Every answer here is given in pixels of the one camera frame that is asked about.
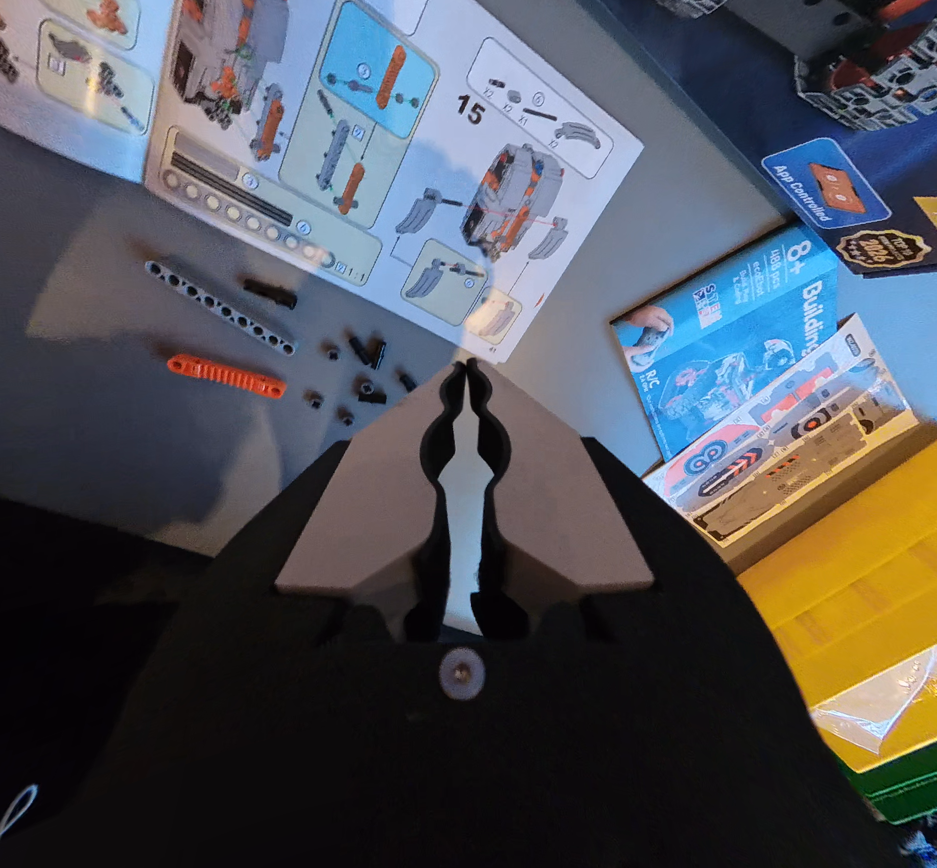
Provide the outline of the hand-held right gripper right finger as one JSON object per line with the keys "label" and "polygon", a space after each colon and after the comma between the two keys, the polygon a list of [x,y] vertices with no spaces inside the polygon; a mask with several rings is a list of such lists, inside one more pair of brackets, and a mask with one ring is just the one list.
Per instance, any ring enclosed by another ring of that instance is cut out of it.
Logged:
{"label": "hand-held right gripper right finger", "polygon": [[649,589],[652,571],[582,436],[480,359],[467,363],[484,493],[477,589],[487,640],[522,640],[557,604]]}

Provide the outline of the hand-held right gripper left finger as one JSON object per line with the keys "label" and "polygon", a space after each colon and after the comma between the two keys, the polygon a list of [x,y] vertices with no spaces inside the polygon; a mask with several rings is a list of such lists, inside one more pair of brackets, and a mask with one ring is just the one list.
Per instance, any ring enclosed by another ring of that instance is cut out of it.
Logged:
{"label": "hand-held right gripper left finger", "polygon": [[398,640],[439,638],[451,581],[439,478],[454,455],[466,381],[466,365],[453,363],[346,444],[278,593],[372,606]]}

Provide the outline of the cluster of small black pins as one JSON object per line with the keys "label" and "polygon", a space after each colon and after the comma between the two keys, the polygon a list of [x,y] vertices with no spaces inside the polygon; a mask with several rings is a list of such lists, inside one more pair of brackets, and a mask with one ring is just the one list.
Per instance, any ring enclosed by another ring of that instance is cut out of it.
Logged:
{"label": "cluster of small black pins", "polygon": [[390,402],[389,385],[382,382],[379,373],[387,373],[404,395],[413,393],[420,382],[403,368],[391,369],[388,361],[389,342],[381,335],[362,338],[346,330],[342,338],[328,338],[320,342],[318,354],[331,365],[339,379],[331,393],[313,385],[304,389],[302,400],[307,408],[317,412],[334,406],[339,424],[349,428],[356,422],[352,403],[383,408]]}

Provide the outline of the orange ribbed building beam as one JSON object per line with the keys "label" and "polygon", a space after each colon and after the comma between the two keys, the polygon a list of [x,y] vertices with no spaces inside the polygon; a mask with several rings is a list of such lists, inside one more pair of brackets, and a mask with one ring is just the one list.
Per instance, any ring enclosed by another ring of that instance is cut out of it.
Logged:
{"label": "orange ribbed building beam", "polygon": [[192,355],[170,357],[167,368],[188,379],[222,384],[268,399],[279,400],[287,392],[286,382],[278,378]]}

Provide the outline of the long black connector piece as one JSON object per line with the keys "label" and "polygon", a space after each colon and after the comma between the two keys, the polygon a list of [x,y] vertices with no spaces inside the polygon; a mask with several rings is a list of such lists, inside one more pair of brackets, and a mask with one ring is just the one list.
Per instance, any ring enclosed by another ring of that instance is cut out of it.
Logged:
{"label": "long black connector piece", "polygon": [[292,290],[257,279],[244,279],[242,289],[259,299],[267,300],[289,311],[294,311],[298,304],[298,296]]}

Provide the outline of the printed sticker sheet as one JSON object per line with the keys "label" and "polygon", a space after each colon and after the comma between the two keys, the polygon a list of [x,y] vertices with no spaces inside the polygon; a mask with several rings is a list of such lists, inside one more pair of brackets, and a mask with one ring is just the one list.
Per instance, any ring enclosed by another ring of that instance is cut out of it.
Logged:
{"label": "printed sticker sheet", "polygon": [[915,429],[860,316],[644,482],[720,547]]}

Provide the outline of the grey perforated building beam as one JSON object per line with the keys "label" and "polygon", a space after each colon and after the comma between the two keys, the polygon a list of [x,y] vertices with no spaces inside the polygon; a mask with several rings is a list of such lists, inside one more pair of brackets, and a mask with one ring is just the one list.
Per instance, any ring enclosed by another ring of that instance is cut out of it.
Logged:
{"label": "grey perforated building beam", "polygon": [[292,336],[245,311],[241,305],[221,299],[205,289],[199,282],[181,273],[176,267],[154,260],[146,260],[143,266],[149,278],[160,281],[185,302],[199,305],[228,327],[240,330],[253,341],[265,344],[278,355],[286,358],[293,358],[297,355],[298,342]]}

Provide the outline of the light blue toy manual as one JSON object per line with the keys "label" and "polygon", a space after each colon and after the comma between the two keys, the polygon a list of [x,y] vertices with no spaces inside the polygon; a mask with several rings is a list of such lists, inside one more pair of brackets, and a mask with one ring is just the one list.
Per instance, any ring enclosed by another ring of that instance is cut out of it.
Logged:
{"label": "light blue toy manual", "polygon": [[611,321],[665,462],[835,332],[838,273],[795,223]]}

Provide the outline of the yellow box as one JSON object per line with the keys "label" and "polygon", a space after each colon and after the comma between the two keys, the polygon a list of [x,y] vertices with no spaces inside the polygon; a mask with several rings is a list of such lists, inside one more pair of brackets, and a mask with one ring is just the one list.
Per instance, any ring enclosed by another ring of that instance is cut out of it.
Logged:
{"label": "yellow box", "polygon": [[[931,444],[739,576],[811,709],[936,644],[936,447]],[[819,729],[864,772],[935,741],[935,686],[881,757]]]}

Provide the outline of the clear plastic bag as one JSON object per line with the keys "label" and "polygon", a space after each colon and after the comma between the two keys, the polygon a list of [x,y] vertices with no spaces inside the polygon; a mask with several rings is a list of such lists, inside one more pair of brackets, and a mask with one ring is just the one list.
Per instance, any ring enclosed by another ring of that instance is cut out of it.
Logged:
{"label": "clear plastic bag", "polygon": [[876,757],[907,711],[935,686],[936,647],[910,656],[811,709],[814,725]]}

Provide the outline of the green box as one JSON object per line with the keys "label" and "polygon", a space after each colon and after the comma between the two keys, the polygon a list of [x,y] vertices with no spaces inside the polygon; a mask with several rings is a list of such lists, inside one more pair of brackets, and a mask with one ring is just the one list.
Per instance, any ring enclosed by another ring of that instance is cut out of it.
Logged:
{"label": "green box", "polygon": [[908,752],[864,772],[837,761],[851,786],[892,825],[936,811],[936,743]]}

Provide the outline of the large blue toy box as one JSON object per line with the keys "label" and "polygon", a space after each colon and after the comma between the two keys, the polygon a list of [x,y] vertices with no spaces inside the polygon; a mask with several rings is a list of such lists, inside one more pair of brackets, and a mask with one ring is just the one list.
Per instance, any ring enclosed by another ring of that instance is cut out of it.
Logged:
{"label": "large blue toy box", "polygon": [[854,274],[936,268],[936,0],[579,0]]}

